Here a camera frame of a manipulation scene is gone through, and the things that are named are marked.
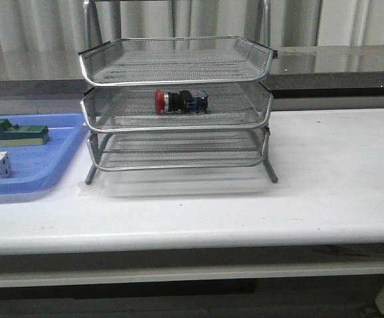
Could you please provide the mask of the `silver mesh tray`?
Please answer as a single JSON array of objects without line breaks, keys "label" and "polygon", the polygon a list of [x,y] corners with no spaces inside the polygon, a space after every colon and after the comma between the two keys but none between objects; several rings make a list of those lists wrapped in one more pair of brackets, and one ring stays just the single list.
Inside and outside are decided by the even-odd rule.
[{"label": "silver mesh tray", "polygon": [[162,85],[162,91],[208,94],[205,113],[155,110],[157,86],[92,89],[81,101],[87,126],[97,133],[258,128],[269,119],[273,95],[259,82]]},{"label": "silver mesh tray", "polygon": [[267,157],[266,129],[91,133],[94,166],[106,172],[255,166]]},{"label": "silver mesh tray", "polygon": [[277,51],[239,36],[127,38],[79,54],[95,87],[258,81]]}]

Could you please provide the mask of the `green electrical component block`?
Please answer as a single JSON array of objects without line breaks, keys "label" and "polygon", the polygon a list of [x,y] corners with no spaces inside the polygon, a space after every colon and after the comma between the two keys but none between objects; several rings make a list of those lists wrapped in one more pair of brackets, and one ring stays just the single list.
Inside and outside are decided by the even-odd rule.
[{"label": "green electrical component block", "polygon": [[0,119],[0,147],[43,145],[48,139],[46,125],[18,125]]}]

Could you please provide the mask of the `silver metal rack frame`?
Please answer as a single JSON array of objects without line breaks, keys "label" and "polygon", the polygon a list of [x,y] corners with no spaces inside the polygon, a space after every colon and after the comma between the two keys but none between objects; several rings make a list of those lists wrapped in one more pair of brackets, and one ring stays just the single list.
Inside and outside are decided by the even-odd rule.
[{"label": "silver metal rack frame", "polygon": [[[117,4],[120,2],[128,2],[128,1],[92,1],[87,0],[83,1],[83,10],[84,10],[84,24],[85,24],[85,39],[86,39],[86,47],[88,49],[94,49],[100,46],[103,46],[104,44],[109,44],[112,40],[109,40],[107,42],[103,42],[103,37],[101,34],[101,27],[99,23],[99,16],[97,12],[97,2],[109,2],[109,3],[115,3],[114,7],[117,8]],[[271,25],[269,22],[270,20],[270,12],[271,12],[271,2],[270,1],[258,1],[258,8],[257,8],[257,15],[263,14],[263,18],[257,19],[257,28],[261,27],[262,19],[264,20],[265,26],[270,29]],[[268,35],[269,30],[266,35],[264,35],[264,41],[269,43],[270,36]],[[95,35],[96,38],[96,45],[94,45],[92,37]],[[278,182],[278,177],[274,171],[274,168],[272,167],[270,161],[269,161],[269,155],[268,155],[269,149],[266,149],[266,158],[263,160],[263,165],[269,175],[270,180],[273,183]],[[97,168],[92,164],[88,175],[86,177],[86,185],[92,184],[95,174],[97,172]]]}]

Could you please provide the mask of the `blue plastic tray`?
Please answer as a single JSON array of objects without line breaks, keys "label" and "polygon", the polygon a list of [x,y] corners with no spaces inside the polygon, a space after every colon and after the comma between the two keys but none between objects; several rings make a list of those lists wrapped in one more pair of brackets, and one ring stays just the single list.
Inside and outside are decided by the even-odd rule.
[{"label": "blue plastic tray", "polygon": [[79,113],[2,115],[18,125],[46,125],[49,140],[43,145],[0,147],[12,167],[8,178],[0,179],[0,203],[36,200],[58,183],[85,139],[87,128]]}]

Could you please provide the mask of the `red emergency stop button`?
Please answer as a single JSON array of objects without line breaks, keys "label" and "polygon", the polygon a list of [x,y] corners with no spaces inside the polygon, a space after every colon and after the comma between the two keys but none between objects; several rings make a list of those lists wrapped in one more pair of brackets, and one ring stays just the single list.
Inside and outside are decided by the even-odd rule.
[{"label": "red emergency stop button", "polygon": [[155,91],[155,111],[157,115],[163,113],[207,113],[208,94],[203,91],[180,90],[178,93]]}]

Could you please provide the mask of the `grey stone counter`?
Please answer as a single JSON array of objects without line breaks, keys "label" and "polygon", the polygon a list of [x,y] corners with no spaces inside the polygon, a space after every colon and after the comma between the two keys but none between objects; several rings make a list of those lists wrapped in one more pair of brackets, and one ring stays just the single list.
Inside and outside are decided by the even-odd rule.
[{"label": "grey stone counter", "polygon": [[[279,48],[265,85],[275,97],[384,95],[384,46]],[[0,96],[80,95],[74,51],[0,53]]]}]

